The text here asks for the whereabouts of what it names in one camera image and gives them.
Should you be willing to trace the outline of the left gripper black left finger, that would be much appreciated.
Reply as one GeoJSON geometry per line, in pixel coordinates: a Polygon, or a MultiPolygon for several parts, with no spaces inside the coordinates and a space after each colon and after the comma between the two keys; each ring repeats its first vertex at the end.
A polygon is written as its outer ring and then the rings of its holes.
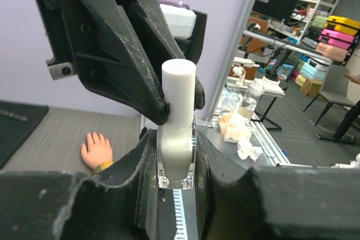
{"type": "Polygon", "coordinates": [[[156,131],[95,176],[1,172],[2,239],[155,239],[156,131]]]}

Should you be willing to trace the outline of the mannequin hand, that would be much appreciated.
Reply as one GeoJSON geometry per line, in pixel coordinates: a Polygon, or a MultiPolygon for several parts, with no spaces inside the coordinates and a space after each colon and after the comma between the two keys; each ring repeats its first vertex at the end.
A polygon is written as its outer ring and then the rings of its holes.
{"type": "Polygon", "coordinates": [[[97,132],[87,133],[87,142],[82,143],[80,154],[90,169],[95,162],[113,161],[113,149],[109,140],[97,132]]]}

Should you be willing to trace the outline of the clear nail polish bottle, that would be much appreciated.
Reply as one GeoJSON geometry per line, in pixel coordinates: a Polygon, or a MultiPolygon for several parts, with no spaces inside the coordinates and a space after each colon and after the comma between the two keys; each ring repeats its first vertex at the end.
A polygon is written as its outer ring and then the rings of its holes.
{"type": "Polygon", "coordinates": [[[159,188],[191,189],[194,186],[197,150],[196,120],[185,128],[158,127],[156,137],[159,188]]]}

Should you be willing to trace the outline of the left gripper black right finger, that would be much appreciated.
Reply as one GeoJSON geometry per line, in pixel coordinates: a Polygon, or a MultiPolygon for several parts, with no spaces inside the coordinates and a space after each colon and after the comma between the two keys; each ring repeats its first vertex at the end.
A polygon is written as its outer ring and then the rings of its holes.
{"type": "Polygon", "coordinates": [[[200,239],[358,239],[359,170],[244,169],[197,136],[200,239]]]}

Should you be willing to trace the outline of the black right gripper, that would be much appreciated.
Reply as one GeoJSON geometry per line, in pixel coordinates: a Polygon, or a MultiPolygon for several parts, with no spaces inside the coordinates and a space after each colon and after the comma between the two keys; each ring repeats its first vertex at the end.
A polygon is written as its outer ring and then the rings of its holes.
{"type": "Polygon", "coordinates": [[[53,79],[77,75],[91,92],[130,106],[156,124],[169,104],[122,0],[36,0],[52,47],[53,79]]]}

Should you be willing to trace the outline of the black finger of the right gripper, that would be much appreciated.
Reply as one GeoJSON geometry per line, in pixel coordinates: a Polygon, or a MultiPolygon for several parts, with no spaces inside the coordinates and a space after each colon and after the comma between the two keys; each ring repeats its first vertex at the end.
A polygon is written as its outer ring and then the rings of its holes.
{"type": "Polygon", "coordinates": [[[122,0],[130,22],[162,84],[161,66],[171,59],[187,59],[197,64],[203,51],[205,14],[196,14],[195,27],[187,39],[174,38],[161,11],[159,0],[122,0]]]}

